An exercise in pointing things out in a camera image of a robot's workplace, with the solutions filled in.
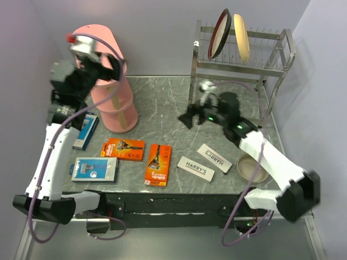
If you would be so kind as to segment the pink three-tier shelf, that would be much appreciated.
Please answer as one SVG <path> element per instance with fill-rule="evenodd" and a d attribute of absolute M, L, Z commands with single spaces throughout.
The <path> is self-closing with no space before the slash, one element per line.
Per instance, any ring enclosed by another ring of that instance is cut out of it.
<path fill-rule="evenodd" d="M 108 44 L 123 58 L 123 54 L 110 28 L 100 24 L 84 25 L 74 31 L 94 35 Z M 108 97 L 114 89 L 117 94 L 110 100 L 97 106 L 105 127 L 113 133 L 125 133 L 133 129 L 138 122 L 138 113 L 133 104 L 133 91 L 127 78 L 122 82 L 98 80 L 91 90 L 94 103 Z"/>

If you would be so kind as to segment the orange gillette box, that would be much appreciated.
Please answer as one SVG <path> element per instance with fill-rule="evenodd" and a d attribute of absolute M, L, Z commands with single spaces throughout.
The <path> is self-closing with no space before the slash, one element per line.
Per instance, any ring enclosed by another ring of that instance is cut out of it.
<path fill-rule="evenodd" d="M 118 158 L 120 160 L 142 161 L 145 141 L 132 139 L 108 139 L 101 148 L 101 157 Z"/>
<path fill-rule="evenodd" d="M 145 169 L 144 184 L 166 187 L 169 177 L 172 147 L 152 144 Z"/>

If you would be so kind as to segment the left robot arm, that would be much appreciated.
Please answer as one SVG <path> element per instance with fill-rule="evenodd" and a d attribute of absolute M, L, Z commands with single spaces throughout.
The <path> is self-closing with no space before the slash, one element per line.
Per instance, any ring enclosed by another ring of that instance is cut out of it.
<path fill-rule="evenodd" d="M 85 98 L 98 80 L 121 82 L 125 61 L 118 53 L 78 54 L 81 66 L 61 60 L 51 70 L 53 87 L 48 109 L 46 136 L 34 176 L 24 194 L 12 205 L 27 216 L 56 224 L 68 224 L 74 215 L 89 211 L 100 218 L 107 213 L 104 192 L 86 190 L 63 195 L 63 175 L 73 144 L 90 110 Z"/>

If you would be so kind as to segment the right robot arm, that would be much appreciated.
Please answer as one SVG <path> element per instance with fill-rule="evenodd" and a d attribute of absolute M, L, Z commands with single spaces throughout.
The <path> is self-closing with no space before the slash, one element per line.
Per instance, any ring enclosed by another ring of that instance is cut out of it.
<path fill-rule="evenodd" d="M 237 209 L 242 215 L 249 216 L 256 209 L 264 209 L 277 211 L 294 223 L 320 203 L 319 174 L 306 171 L 290 161 L 256 125 L 242 117 L 236 94 L 208 94 L 190 104 L 178 119 L 191 129 L 195 115 L 200 125 L 209 121 L 221 126 L 224 136 L 253 159 L 258 159 L 260 166 L 279 187 L 275 191 L 248 188 L 244 198 L 237 202 Z"/>

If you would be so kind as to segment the white Harry's box right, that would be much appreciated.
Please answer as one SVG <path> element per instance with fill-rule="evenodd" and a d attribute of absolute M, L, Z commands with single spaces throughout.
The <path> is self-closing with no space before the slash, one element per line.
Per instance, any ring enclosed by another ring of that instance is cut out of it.
<path fill-rule="evenodd" d="M 197 150 L 197 153 L 199 153 L 202 157 L 206 158 L 209 162 L 218 167 L 223 174 L 227 174 L 233 165 L 229 160 L 224 158 L 222 155 L 217 153 L 206 144 L 203 144 Z"/>

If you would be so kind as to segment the white harry's box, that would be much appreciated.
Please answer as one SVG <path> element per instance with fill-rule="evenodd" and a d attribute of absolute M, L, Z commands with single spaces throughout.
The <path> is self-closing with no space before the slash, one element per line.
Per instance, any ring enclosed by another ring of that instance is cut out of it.
<path fill-rule="evenodd" d="M 177 163 L 177 168 L 191 173 L 194 176 L 197 176 L 208 183 L 211 183 L 215 174 L 214 170 L 184 156 L 182 156 L 179 162 Z"/>
<path fill-rule="evenodd" d="M 199 153 L 202 157 L 206 158 L 209 162 L 218 167 L 223 174 L 227 174 L 233 165 L 229 160 L 224 158 L 222 155 L 217 153 L 206 144 L 203 144 L 197 150 L 197 153 Z"/>

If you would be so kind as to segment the blue razor box upper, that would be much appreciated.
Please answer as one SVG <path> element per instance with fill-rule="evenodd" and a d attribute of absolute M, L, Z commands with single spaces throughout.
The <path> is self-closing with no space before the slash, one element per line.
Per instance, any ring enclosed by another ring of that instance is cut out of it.
<path fill-rule="evenodd" d="M 87 112 L 83 120 L 82 129 L 75 140 L 73 148 L 85 151 L 99 123 L 99 118 L 92 112 Z"/>

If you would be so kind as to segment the white Harry's box left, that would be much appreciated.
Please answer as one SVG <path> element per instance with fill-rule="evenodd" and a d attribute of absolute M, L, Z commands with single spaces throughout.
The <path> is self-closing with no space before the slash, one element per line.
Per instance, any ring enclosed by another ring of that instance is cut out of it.
<path fill-rule="evenodd" d="M 215 174 L 214 170 L 184 156 L 182 156 L 179 162 L 177 163 L 177 168 L 191 173 L 194 176 L 197 176 L 208 183 L 211 183 Z"/>

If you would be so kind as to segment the beige bowl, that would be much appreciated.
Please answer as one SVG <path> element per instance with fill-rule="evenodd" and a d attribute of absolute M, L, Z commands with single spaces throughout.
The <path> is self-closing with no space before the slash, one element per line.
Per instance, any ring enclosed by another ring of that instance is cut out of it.
<path fill-rule="evenodd" d="M 257 161 L 247 153 L 239 156 L 236 168 L 242 179 L 249 181 L 256 169 Z M 264 182 L 269 176 L 269 173 L 261 166 L 255 175 L 252 184 L 259 184 Z"/>

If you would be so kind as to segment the dark red plate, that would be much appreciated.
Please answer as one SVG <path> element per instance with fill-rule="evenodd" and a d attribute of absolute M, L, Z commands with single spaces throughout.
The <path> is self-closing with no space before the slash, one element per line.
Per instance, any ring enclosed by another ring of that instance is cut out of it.
<path fill-rule="evenodd" d="M 221 53 L 226 40 L 229 35 L 230 27 L 232 24 L 232 16 L 227 8 L 225 8 L 213 30 L 209 48 L 208 48 L 208 60 L 213 60 Z"/>

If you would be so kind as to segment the cream yellow plate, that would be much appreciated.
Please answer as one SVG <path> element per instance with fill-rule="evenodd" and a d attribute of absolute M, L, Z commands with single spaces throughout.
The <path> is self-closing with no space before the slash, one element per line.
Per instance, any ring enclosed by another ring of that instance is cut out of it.
<path fill-rule="evenodd" d="M 239 14 L 234 14 L 234 29 L 241 61 L 246 64 L 250 56 L 249 39 L 245 20 Z"/>

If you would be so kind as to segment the blue Harry's razor box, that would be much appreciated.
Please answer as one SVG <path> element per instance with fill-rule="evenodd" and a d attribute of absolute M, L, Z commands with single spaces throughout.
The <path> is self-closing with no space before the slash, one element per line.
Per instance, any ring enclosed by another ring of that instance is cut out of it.
<path fill-rule="evenodd" d="M 70 167 L 71 181 L 74 183 L 115 183 L 118 159 L 106 157 L 77 157 Z"/>

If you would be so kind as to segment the metal dish rack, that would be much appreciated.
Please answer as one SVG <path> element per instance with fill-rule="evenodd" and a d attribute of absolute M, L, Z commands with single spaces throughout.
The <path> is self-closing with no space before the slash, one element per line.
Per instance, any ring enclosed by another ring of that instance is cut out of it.
<path fill-rule="evenodd" d="M 193 103 L 197 98 L 196 79 L 250 83 L 257 92 L 274 80 L 267 108 L 259 108 L 256 124 L 263 126 L 265 118 L 270 117 L 279 87 L 295 60 L 296 47 L 291 30 L 249 30 L 250 57 L 243 63 L 234 29 L 230 29 L 219 56 L 208 60 L 208 47 L 214 29 L 212 25 L 203 25 L 200 20 L 196 22 L 188 102 Z"/>

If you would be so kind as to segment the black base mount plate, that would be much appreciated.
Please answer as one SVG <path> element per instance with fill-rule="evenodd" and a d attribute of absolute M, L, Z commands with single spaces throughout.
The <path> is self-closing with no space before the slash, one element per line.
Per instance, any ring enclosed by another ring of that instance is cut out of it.
<path fill-rule="evenodd" d="M 217 214 L 232 213 L 238 194 L 189 193 L 100 193 L 100 204 L 93 213 L 123 216 L 129 213 L 207 213 L 207 217 L 130 217 L 120 219 L 130 229 L 183 228 L 217 226 L 223 228 L 228 218 Z"/>

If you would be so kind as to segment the aluminium rail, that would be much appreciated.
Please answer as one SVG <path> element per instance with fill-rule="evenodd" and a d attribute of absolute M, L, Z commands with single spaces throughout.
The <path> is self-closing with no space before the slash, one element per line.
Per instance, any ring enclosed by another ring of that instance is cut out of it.
<path fill-rule="evenodd" d="M 265 216 L 267 213 L 262 213 L 260 214 L 260 210 L 257 211 L 258 212 L 258 220 Z M 228 218 L 230 216 L 231 213 L 226 213 L 226 214 L 217 214 L 218 217 L 221 217 L 221 218 Z M 253 219 L 253 218 L 256 218 L 256 212 L 251 212 L 249 216 L 241 216 L 241 215 L 237 215 L 235 214 L 235 216 L 233 217 L 234 219 Z M 166 217 L 166 216 L 170 216 L 170 217 L 187 217 L 187 216 L 195 216 L 195 217 L 207 217 L 208 214 L 207 213 L 129 213 L 129 214 L 123 214 L 123 216 L 115 216 L 113 218 L 118 218 L 118 219 L 129 219 L 130 217 Z M 106 218 L 106 216 L 102 216 L 102 215 L 96 215 L 96 214 L 92 214 L 92 213 L 88 213 L 88 212 L 85 212 L 85 213 L 81 213 L 81 214 L 74 214 L 70 221 L 72 221 L 72 219 L 83 219 L 83 218 Z M 273 215 L 274 218 L 279 218 L 279 219 L 284 219 L 283 216 L 281 216 L 278 212 L 274 213 Z M 312 212 L 309 212 L 309 213 L 306 213 L 304 214 L 303 216 L 301 216 L 300 218 L 307 218 L 307 217 L 313 217 L 313 213 Z M 46 220 L 46 217 L 42 217 L 42 218 L 36 218 L 36 217 L 33 217 L 34 219 L 39 219 L 39 220 L 43 220 L 43 221 L 48 221 L 48 222 L 56 222 L 54 220 Z"/>

